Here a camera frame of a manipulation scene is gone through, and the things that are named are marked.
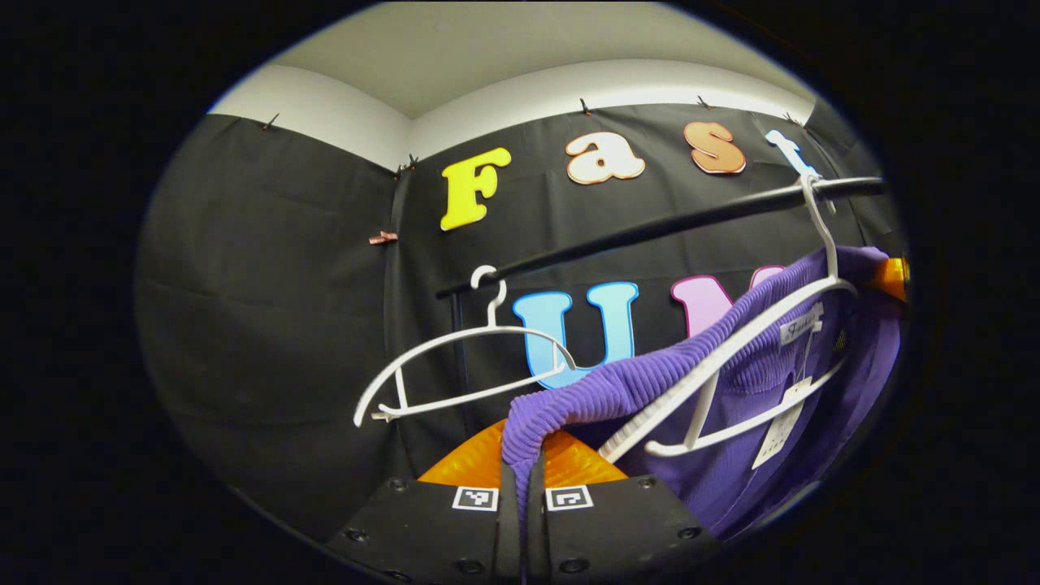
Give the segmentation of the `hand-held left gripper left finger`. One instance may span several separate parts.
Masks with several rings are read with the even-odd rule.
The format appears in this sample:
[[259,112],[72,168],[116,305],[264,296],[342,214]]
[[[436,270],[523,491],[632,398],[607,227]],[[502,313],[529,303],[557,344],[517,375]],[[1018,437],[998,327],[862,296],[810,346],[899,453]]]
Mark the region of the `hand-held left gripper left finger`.
[[383,481],[327,549],[392,584],[519,584],[504,428],[493,423],[416,479]]

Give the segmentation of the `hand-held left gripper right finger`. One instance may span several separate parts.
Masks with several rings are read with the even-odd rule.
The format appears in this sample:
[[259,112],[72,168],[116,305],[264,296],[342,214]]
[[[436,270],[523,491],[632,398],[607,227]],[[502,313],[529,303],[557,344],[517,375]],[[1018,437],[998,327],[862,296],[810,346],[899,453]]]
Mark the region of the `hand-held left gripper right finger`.
[[720,544],[665,482],[557,431],[528,488],[531,584],[677,584]]

